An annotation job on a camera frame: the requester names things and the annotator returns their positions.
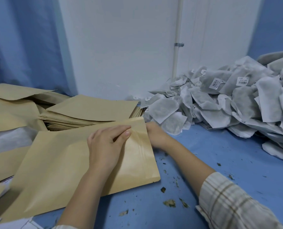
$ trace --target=forearm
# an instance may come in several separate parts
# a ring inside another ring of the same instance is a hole
[[[57,225],[78,229],[93,228],[102,189],[108,176],[108,173],[100,169],[89,169],[81,178]]]
[[[203,182],[215,170],[171,137],[166,140],[162,149],[175,160],[194,192],[199,196]]]

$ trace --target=blue tablecloth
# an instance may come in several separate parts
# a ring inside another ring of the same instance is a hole
[[[216,171],[225,176],[231,174],[236,184],[269,207],[283,223],[283,160],[262,150],[263,138],[242,139],[225,129],[208,131],[200,125],[183,130],[174,138]],[[95,228],[208,228],[195,209],[197,197],[175,162],[162,151],[154,153],[161,181],[102,197]],[[165,193],[160,191],[162,187],[166,188]],[[184,208],[179,198],[190,207]],[[169,199],[176,201],[176,208],[163,204]],[[119,216],[127,209],[128,214]],[[62,212],[59,209],[33,219],[48,229],[55,225]]]

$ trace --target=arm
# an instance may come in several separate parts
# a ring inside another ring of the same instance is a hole
[[[147,123],[153,147],[165,150],[199,196],[197,210],[211,229],[283,229],[272,211],[194,156],[156,123]]]
[[[81,178],[57,225],[78,229],[94,228],[102,189],[118,162],[122,146],[131,135],[127,131],[130,127],[120,125],[99,129],[88,137],[89,169]]]

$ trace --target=blue curtain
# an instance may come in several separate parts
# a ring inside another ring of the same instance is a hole
[[[71,95],[52,0],[0,0],[0,83]]]
[[[283,51],[283,0],[264,0],[248,55]]]

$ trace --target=white pipe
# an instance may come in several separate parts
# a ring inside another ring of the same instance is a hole
[[[178,0],[178,14],[177,14],[177,23],[175,28],[175,43],[180,43],[183,2],[184,0]],[[178,53],[179,53],[179,47],[176,46],[174,47],[174,53],[173,53],[173,65],[172,65],[172,77],[171,77],[172,80],[174,80],[175,77],[177,76]]]

